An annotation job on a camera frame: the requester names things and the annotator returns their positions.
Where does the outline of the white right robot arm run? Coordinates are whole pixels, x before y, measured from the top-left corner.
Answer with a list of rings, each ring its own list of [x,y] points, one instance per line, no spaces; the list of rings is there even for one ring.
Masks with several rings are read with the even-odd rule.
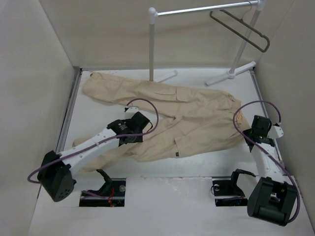
[[[250,217],[286,226],[298,197],[297,188],[288,183],[283,168],[272,157],[276,153],[275,138],[283,136],[278,124],[255,115],[250,129],[243,131],[258,174],[236,169],[229,179],[213,181],[211,193],[218,207],[246,206]]]

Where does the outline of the beige cargo trousers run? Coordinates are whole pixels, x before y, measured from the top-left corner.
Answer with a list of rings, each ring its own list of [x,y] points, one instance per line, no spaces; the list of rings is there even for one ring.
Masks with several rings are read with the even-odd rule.
[[[177,87],[93,72],[83,93],[113,104],[132,102],[140,110],[163,116],[143,142],[105,152],[85,165],[84,172],[105,168],[126,157],[151,162],[229,149],[242,140],[241,131],[250,127],[239,111],[241,102],[221,90]]]

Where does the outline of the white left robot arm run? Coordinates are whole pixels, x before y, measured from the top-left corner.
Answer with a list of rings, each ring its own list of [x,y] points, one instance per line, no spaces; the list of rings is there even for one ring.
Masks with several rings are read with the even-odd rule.
[[[54,202],[67,198],[75,189],[77,172],[106,151],[143,141],[144,129],[150,120],[136,112],[130,118],[118,119],[100,133],[72,149],[45,154],[37,180]]]

